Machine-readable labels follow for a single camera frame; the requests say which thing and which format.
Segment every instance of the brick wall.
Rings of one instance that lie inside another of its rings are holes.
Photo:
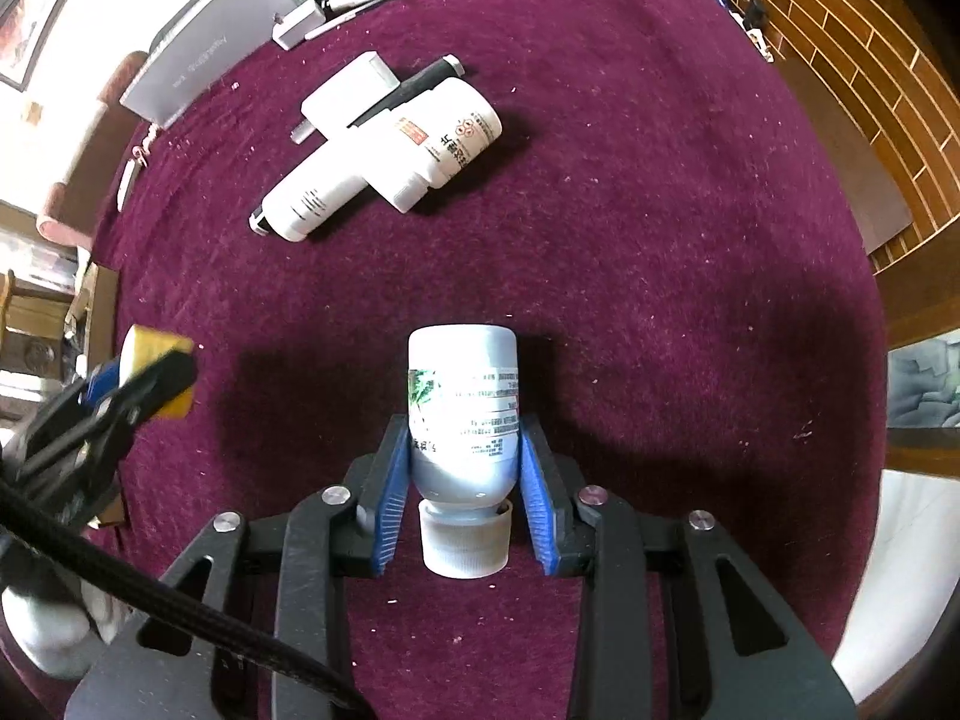
[[[872,255],[884,269],[960,215],[957,96],[901,0],[762,1],[774,50],[813,67],[904,194],[913,225]]]

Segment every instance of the white cloth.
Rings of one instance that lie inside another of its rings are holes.
[[[3,615],[13,639],[38,669],[57,679],[83,677],[130,613],[126,604],[85,581],[80,582],[80,598],[83,605],[3,592]]]

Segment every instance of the orange label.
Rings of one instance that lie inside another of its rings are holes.
[[[427,139],[427,134],[417,127],[414,122],[411,122],[410,119],[399,119],[397,121],[397,129],[418,146]]]

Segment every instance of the blue gripper pad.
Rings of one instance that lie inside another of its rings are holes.
[[[560,565],[557,523],[550,495],[546,490],[544,473],[536,459],[534,443],[525,427],[520,429],[520,495],[523,496],[523,507],[527,512],[527,526],[530,528],[534,555],[544,567],[544,574],[553,576]]]
[[[120,386],[120,358],[98,365],[93,371],[90,380],[86,383],[86,394],[83,402],[89,406],[96,406],[105,395],[110,394]]]
[[[410,428],[404,423],[403,430],[397,435],[397,441],[390,454],[390,470],[387,472],[383,497],[376,510],[373,555],[371,555],[374,576],[380,576],[387,567],[387,563],[394,558],[408,488],[410,488]]]

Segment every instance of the yellow sponge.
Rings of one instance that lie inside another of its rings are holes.
[[[180,351],[193,351],[193,341],[184,336],[178,336],[174,333],[164,333],[161,330],[154,330],[152,327],[144,327],[142,324],[134,324],[127,333],[123,341],[123,349],[120,352],[120,384],[126,384],[138,370],[150,365],[151,362],[160,360],[163,355],[172,349]],[[193,388],[181,392],[173,400],[167,403],[157,412],[157,416],[165,418],[181,419],[184,418],[193,404]]]

